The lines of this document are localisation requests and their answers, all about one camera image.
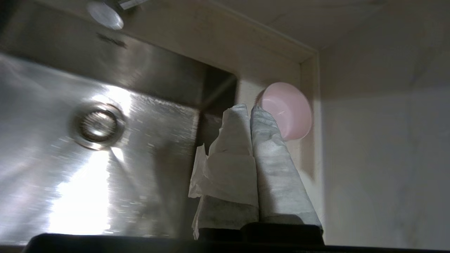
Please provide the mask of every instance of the drain strainer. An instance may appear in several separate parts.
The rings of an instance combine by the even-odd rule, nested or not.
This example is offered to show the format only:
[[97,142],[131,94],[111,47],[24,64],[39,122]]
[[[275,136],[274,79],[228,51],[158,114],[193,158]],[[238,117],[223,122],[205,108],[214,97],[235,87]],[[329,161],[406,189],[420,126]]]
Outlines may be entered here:
[[90,141],[106,141],[117,131],[117,119],[109,111],[93,111],[81,121],[80,131]]
[[99,150],[114,144],[122,136],[124,127],[119,109],[110,104],[90,104],[77,111],[72,137],[87,148]]

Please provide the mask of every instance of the pink bowl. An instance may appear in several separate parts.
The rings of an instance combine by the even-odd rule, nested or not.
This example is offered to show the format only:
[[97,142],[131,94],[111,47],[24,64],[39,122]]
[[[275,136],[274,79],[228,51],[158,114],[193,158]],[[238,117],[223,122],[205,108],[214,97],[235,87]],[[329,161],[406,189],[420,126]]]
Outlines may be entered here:
[[276,82],[264,91],[261,107],[277,121],[284,140],[305,137],[311,129],[311,107],[305,95],[296,87]]

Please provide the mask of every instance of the sink basin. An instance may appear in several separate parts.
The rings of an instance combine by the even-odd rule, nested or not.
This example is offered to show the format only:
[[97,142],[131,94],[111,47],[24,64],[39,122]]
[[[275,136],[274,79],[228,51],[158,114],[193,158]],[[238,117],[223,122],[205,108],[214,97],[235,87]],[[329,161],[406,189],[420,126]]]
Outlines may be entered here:
[[195,147],[217,137],[236,77],[32,1],[13,9],[0,24],[0,244],[190,238]]

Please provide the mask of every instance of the metal surface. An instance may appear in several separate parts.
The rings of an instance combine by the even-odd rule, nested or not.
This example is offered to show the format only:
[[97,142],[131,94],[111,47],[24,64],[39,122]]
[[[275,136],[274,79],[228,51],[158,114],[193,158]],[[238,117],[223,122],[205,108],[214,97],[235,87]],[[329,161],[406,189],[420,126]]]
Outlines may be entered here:
[[70,122],[70,137],[78,144],[101,150],[114,144],[125,129],[120,109],[105,103],[82,104]]
[[143,4],[147,1],[148,0],[122,0],[122,1],[119,1],[119,5],[122,9],[127,10],[127,9],[133,8],[137,5]]
[[92,1],[87,4],[87,11],[98,23],[111,28],[120,30],[123,28],[123,20],[119,13],[104,2]]
[[[0,244],[45,232],[191,235],[194,148],[220,127],[203,119],[233,105],[235,85],[208,99],[231,74],[41,5],[19,8],[3,27]],[[104,126],[74,123],[99,111],[92,105],[116,108],[123,133],[109,113],[90,115]],[[77,139],[105,144],[111,129],[119,134],[108,145]]]
[[193,107],[202,102],[210,68],[32,1],[25,1],[0,33],[1,48],[8,54]]
[[81,121],[80,130],[81,135],[88,140],[105,141],[117,131],[117,121],[108,111],[94,111]]

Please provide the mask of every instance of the kitchen towel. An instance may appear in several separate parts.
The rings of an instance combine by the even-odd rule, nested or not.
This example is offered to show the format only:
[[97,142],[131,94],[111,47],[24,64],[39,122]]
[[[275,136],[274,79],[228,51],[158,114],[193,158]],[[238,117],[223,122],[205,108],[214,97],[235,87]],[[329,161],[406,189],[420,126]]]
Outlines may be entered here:
[[321,227],[272,115],[256,105],[251,114],[260,221]]

